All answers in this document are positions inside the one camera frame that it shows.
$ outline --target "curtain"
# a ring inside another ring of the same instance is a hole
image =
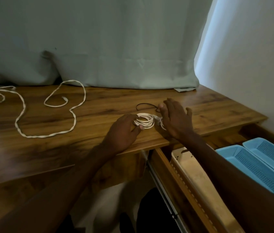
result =
[[[196,88],[212,0],[0,0],[0,83]]]

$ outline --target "hand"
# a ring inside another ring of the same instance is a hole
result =
[[[108,149],[111,155],[116,155],[126,150],[136,140],[138,134],[144,130],[142,125],[131,131],[131,125],[138,116],[136,114],[125,114],[112,124],[105,136],[101,147]]]
[[[171,98],[164,103],[166,105],[159,105],[164,127],[172,137],[181,142],[193,133],[192,110],[186,108],[187,113],[185,113],[181,104]]]

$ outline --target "white rope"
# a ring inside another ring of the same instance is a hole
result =
[[[74,122],[73,122],[73,126],[71,127],[71,129],[69,129],[68,131],[62,131],[62,132],[52,133],[52,134],[50,134],[50,135],[48,135],[48,136],[27,136],[27,135],[25,135],[24,133],[22,133],[21,129],[19,128],[18,121],[19,121],[19,119],[22,117],[22,115],[23,115],[24,112],[25,112],[25,109],[26,109],[25,101],[24,101],[23,97],[22,97],[19,93],[17,93],[17,92],[15,91],[15,89],[16,89],[15,86],[0,87],[0,92],[11,92],[11,93],[17,94],[17,95],[19,95],[19,97],[21,98],[21,100],[22,100],[22,102],[23,102],[23,110],[22,110],[22,112],[20,113],[20,115],[17,117],[17,119],[15,120],[15,123],[14,123],[16,129],[18,130],[18,132],[19,132],[23,137],[27,137],[27,138],[46,138],[46,137],[55,136],[55,135],[57,135],[57,134],[68,133],[68,132],[72,131],[72,130],[75,128],[76,123],[77,123],[77,118],[76,118],[75,113],[73,112],[73,109],[74,109],[74,108],[77,108],[77,107],[80,106],[80,105],[82,105],[82,104],[85,102],[85,98],[86,98],[85,88],[84,88],[84,86],[83,86],[83,84],[82,84],[81,82],[76,81],[76,80],[68,80],[68,81],[62,82],[62,83],[58,86],[58,88],[55,89],[55,90],[51,93],[51,95],[49,95],[49,96],[45,99],[44,105],[49,106],[49,107],[62,107],[62,106],[66,105],[66,104],[68,103],[68,99],[67,99],[66,97],[62,97],[62,98],[64,99],[64,101],[65,101],[65,103],[63,103],[62,105],[48,105],[48,104],[46,103],[47,100],[48,100],[48,99],[49,99],[49,98],[50,98],[50,97],[51,97],[51,96],[52,96],[52,95],[61,87],[61,85],[62,85],[63,83],[66,83],[66,82],[77,82],[77,83],[80,83],[80,85],[83,87],[83,90],[84,90],[84,99],[83,99],[83,101],[82,101],[80,104],[78,104],[78,105],[76,105],[76,106],[73,106],[73,107],[69,110],[69,111],[73,114],[73,117],[74,117],[74,119],[75,119]],[[4,88],[12,88],[12,90],[9,91],[9,90],[5,90]],[[5,96],[4,96],[3,94],[1,94],[1,93],[0,93],[0,96],[2,97],[2,100],[0,100],[0,103],[1,103],[1,102],[5,101]]]
[[[146,121],[145,120],[136,119],[134,121],[134,124],[136,126],[143,125],[143,127],[145,129],[152,128],[154,126],[154,119],[155,119],[161,125],[162,129],[166,130],[164,128],[164,125],[163,125],[163,122],[162,122],[162,117],[158,117],[158,116],[156,116],[154,114],[147,114],[147,113],[139,113],[137,115],[138,115],[138,118],[144,118],[144,119],[146,119]]]

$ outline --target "floor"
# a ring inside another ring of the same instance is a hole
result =
[[[86,233],[119,233],[119,215],[126,212],[136,229],[139,204],[155,184],[146,170],[143,178],[104,189],[91,196],[81,196],[70,214],[75,227]]]

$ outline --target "forearm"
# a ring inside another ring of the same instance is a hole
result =
[[[246,232],[274,232],[274,194],[257,184],[192,133],[181,143],[191,151]]]
[[[2,232],[55,232],[88,181],[111,157],[97,146],[68,173],[0,220]]]

